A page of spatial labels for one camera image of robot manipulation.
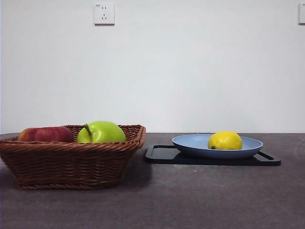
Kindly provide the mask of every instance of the plate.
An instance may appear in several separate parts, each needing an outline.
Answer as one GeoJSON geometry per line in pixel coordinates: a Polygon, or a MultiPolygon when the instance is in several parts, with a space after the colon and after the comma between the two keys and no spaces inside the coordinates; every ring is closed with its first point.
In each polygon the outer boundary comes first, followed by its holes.
{"type": "Polygon", "coordinates": [[[263,147],[263,143],[259,140],[241,137],[243,147],[239,150],[209,149],[208,140],[212,135],[213,134],[181,135],[174,137],[172,142],[175,147],[185,155],[221,160],[234,160],[252,157],[263,147]]]}

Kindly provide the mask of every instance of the apple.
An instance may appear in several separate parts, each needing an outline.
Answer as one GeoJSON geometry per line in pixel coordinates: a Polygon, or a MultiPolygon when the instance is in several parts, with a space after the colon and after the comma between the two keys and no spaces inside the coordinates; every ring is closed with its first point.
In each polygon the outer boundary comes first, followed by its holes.
{"type": "Polygon", "coordinates": [[[84,125],[76,141],[82,143],[126,142],[126,136],[123,130],[113,122],[95,121],[84,125]]]}
{"type": "Polygon", "coordinates": [[[73,142],[71,130],[64,126],[31,127],[24,129],[18,136],[22,142],[73,142]]]}

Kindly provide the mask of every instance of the table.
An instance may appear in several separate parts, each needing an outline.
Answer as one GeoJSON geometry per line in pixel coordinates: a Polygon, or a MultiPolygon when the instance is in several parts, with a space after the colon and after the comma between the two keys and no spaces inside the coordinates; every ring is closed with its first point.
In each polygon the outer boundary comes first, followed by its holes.
{"type": "Polygon", "coordinates": [[[19,190],[1,162],[1,229],[305,228],[305,134],[241,134],[280,166],[159,165],[148,146],[180,133],[147,133],[118,187],[19,190]]]}

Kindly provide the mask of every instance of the basket rim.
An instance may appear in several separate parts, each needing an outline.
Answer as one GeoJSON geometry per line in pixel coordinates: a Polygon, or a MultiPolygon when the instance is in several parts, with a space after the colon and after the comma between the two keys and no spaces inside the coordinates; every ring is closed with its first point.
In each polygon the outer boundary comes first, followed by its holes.
{"type": "MultiPolygon", "coordinates": [[[[83,125],[63,125],[63,126],[83,126],[83,125]]],[[[127,140],[126,142],[105,142],[105,143],[79,143],[79,142],[42,142],[42,141],[19,141],[15,140],[17,137],[10,137],[6,139],[0,140],[0,145],[20,145],[20,146],[71,146],[71,147],[80,147],[80,146],[87,146],[87,147],[97,147],[97,146],[113,146],[113,145],[134,145],[138,143],[144,142],[144,134],[146,133],[146,128],[142,125],[118,125],[120,127],[139,127],[137,137],[133,140],[127,140]]]]}

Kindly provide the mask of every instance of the apple stem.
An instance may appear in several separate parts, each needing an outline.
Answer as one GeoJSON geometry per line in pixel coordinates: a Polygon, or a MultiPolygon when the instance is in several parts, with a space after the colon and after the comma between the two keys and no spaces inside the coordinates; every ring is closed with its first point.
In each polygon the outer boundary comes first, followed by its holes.
{"type": "Polygon", "coordinates": [[[90,128],[89,128],[89,126],[88,126],[87,123],[84,125],[84,127],[85,127],[85,129],[87,130],[88,134],[89,134],[89,135],[92,135],[91,130],[90,130],[90,128]]]}

